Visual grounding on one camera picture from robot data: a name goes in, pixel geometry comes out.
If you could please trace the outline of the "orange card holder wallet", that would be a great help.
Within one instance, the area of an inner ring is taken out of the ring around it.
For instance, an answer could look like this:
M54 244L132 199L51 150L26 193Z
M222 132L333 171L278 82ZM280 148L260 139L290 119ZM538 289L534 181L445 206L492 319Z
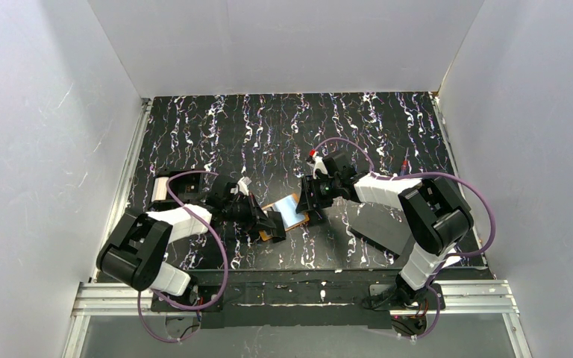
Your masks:
M307 213L297 213L299 196L295 193L287 195L280 200L262 207L263 212L282 228L261 230L260 238L263 242L280 242L286 239L287 232L307 223L310 218Z

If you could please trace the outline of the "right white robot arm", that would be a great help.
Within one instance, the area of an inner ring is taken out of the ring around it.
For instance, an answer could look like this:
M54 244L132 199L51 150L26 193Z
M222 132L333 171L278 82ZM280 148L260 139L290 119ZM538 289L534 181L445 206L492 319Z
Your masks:
M359 172L340 151L320 157L312 150L307 162L313 172L301 180L297 213L330 207L338 197L393 207L404 213L415 244L389 291L391 296L416 300L426 291L446 255L474 225L471 209L454 177L446 173L390 178Z

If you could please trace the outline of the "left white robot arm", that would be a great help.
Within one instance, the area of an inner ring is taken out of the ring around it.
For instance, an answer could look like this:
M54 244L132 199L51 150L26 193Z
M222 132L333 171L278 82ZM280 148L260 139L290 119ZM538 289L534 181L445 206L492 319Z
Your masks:
M154 289L179 297L191 287L192 276L166 262L170 242L212 232L223 222L264 240L285 239L281 214L258 204L250 178L215 175L205 192L205 176L198 170L158 174L148 211L124 211L98 253L97 269L138 292Z

